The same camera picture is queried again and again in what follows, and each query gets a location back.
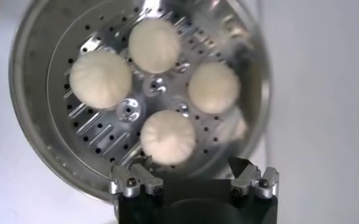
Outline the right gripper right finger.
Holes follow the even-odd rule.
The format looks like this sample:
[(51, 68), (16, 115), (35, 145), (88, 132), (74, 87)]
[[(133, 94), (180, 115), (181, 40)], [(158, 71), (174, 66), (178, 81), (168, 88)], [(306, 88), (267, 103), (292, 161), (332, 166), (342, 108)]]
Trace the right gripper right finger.
[(279, 173), (274, 167), (261, 170), (250, 160), (230, 157), (228, 159), (234, 179), (230, 181), (234, 197), (244, 197), (253, 192), (257, 198), (269, 200), (278, 197)]

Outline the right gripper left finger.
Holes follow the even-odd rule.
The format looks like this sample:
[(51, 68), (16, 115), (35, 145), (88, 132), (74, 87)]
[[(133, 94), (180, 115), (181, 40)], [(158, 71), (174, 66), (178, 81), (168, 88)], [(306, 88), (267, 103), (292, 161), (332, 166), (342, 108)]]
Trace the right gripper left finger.
[(135, 198), (144, 193), (153, 197), (164, 195), (164, 182), (154, 174), (152, 158), (128, 166), (115, 165), (110, 169), (110, 194)]

